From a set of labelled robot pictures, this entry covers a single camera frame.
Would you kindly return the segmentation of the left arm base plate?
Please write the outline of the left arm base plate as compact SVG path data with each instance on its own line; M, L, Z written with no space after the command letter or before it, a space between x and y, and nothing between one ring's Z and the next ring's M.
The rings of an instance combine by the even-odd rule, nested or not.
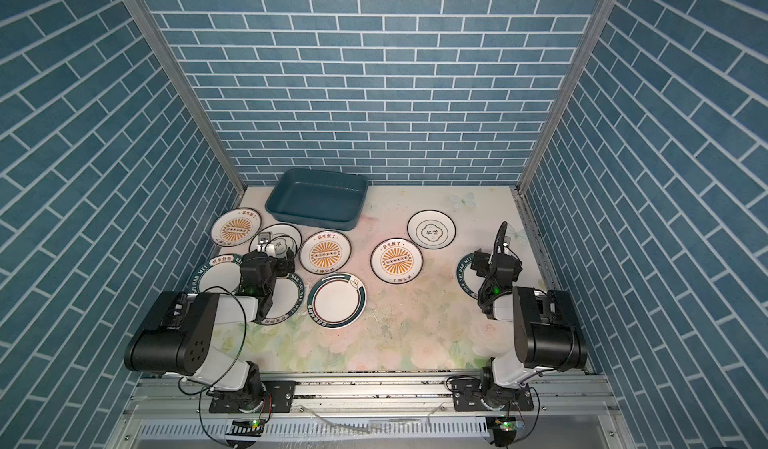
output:
M293 404L294 381L266 381L247 384L238 391L212 391L209 412L212 414L289 413Z

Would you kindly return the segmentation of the teal plastic bin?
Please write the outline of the teal plastic bin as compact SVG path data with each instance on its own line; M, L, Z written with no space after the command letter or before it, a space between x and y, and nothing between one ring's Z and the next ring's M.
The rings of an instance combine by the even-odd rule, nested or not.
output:
M362 176L292 168L280 177L265 209L280 222L349 231L357 225L367 190Z

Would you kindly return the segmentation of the green striped rim plate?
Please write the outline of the green striped rim plate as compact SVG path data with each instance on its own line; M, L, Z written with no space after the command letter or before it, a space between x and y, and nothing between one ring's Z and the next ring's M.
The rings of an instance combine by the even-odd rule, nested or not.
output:
M363 282L349 273L331 274L321 278L309 292L307 309L319 326L340 329L354 323L367 304Z

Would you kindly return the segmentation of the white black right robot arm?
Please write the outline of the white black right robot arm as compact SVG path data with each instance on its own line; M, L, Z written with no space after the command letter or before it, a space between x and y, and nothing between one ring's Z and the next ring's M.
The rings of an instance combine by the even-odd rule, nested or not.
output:
M522 262L502 248L474 252L470 268L482 279L477 291L482 313L513 326L513 349L483 368L479 397L491 410L529 410L531 379L583 369L587 363L587 342L572 298L562 290L519 286Z

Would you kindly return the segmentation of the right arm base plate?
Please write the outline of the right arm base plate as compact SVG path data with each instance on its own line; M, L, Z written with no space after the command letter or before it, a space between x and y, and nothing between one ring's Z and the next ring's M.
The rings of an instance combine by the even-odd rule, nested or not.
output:
M479 411L531 411L534 403L531 393L524 389L503 388L493 382L472 376L451 376L445 380L454 410Z

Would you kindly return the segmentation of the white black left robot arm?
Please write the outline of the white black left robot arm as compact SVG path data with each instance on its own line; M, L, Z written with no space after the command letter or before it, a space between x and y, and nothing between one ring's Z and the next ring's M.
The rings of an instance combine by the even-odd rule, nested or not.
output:
M191 291L157 297L128 343L125 366L199 384L213 413L289 412L295 382L263 381L256 363L213 347L212 339L223 325L274 325L289 318L304 294L295 257L292 249L268 244L210 259L195 272Z

